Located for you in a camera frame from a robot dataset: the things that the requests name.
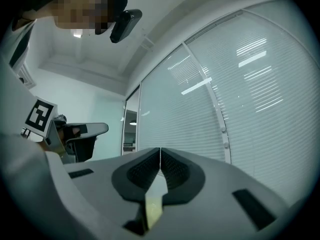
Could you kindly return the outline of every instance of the black slot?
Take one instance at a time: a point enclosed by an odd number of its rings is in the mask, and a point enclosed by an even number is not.
[[[84,170],[78,170],[78,171],[73,171],[69,172],[69,176],[71,179],[78,178],[84,175],[92,174],[94,171],[91,169],[84,169]]]
[[[247,189],[237,190],[232,194],[251,221],[255,224],[258,231],[276,220],[262,203],[260,203]]]

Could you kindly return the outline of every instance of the person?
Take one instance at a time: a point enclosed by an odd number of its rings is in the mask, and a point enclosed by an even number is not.
[[[58,28],[93,29],[96,35],[101,35],[117,20],[127,3],[128,0],[25,0],[3,36],[0,55],[17,73],[27,56],[37,19],[53,17]],[[64,143],[63,131],[58,133]],[[79,129],[74,129],[73,134],[77,136]],[[48,150],[44,142],[39,145]]]

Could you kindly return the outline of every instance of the window blinds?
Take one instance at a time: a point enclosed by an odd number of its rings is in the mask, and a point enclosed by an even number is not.
[[[225,160],[217,115],[202,81],[182,46],[142,81],[139,150],[166,147]]]
[[[188,44],[217,96],[231,163],[281,195],[304,197],[318,162],[320,71],[287,32],[244,12]]]

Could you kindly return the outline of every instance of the horizontal blinds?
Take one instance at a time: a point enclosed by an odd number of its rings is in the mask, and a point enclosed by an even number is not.
[[[281,195],[304,197],[315,172],[320,71],[275,24],[244,12],[188,47],[218,98],[231,163]]]
[[[166,147],[225,160],[220,127],[208,89],[197,85],[202,81],[183,47],[142,81],[139,150]]]

